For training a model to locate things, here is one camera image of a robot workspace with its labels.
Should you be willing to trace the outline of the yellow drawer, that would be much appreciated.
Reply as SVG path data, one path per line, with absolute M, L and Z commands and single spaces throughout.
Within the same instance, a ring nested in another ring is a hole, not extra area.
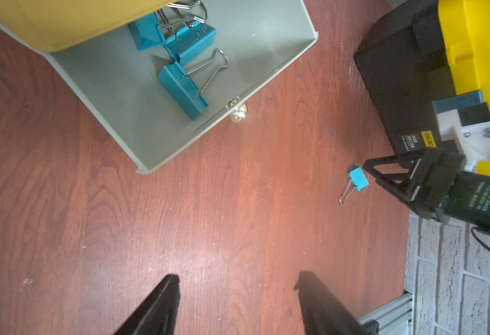
M 168 5 L 164 0 L 0 1 L 0 29 L 38 52 L 57 52 Z

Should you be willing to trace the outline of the teal binder clip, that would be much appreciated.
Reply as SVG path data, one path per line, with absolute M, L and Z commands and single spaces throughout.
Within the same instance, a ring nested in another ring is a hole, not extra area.
M 214 63 L 220 55 L 224 60 L 223 65 L 217 66 L 211 73 L 206 83 L 199 88 L 190 78 L 190 75 Z M 213 51 L 211 58 L 199 63 L 196 67 L 186 70 L 179 62 L 164 66 L 158 75 L 158 79 L 172 98 L 179 104 L 183 111 L 192 119 L 197 119 L 209 107 L 208 100 L 203 93 L 214 77 L 222 69 L 230 66 L 228 56 L 221 49 Z
M 170 21 L 161 8 L 128 24 L 139 51 L 166 46 L 175 40 L 182 27 L 192 28 L 195 22 L 203 24 L 208 19 L 207 7 L 202 1 L 193 1 L 190 4 L 170 3 L 166 7 L 174 12 L 174 21 Z
M 351 165 L 348 170 L 348 183 L 342 195 L 338 198 L 339 203 L 345 206 L 348 198 L 356 191 L 361 192 L 369 185 L 363 169 L 360 166 Z
M 216 33 L 214 27 L 193 21 L 192 27 L 186 26 L 171 36 L 164 48 L 173 60 L 184 66 L 214 44 Z

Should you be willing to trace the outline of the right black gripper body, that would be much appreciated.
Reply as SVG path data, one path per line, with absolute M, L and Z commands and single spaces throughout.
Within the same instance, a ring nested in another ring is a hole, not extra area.
M 409 163 L 404 173 L 382 173 L 376 168 Z M 384 156 L 364 162 L 363 169 L 376 183 L 412 212 L 427 220 L 448 222 L 445 199 L 458 173 L 464 170 L 466 157 L 442 148 L 428 147 L 401 155 Z

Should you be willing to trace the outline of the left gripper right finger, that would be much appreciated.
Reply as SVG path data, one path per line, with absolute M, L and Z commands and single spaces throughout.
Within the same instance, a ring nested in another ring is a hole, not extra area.
M 313 272 L 300 271 L 294 290 L 298 291 L 305 334 L 367 334 Z

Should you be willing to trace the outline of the grey bottom drawer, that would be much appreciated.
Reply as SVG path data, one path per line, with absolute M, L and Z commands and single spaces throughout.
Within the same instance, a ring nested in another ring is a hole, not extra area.
M 142 174 L 159 169 L 316 41 L 303 1 L 0 1 Z

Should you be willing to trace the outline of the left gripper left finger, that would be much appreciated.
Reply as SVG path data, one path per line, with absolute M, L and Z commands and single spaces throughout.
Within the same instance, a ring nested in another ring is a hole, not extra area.
M 115 334 L 173 335 L 181 293 L 177 274 L 168 274 L 137 307 Z

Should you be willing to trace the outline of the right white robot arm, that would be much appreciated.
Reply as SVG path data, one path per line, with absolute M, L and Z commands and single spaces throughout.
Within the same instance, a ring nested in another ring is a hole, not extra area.
M 363 169 L 424 219 L 471 223 L 490 234 L 490 176 L 465 171 L 463 154 L 426 148 L 369 159 Z

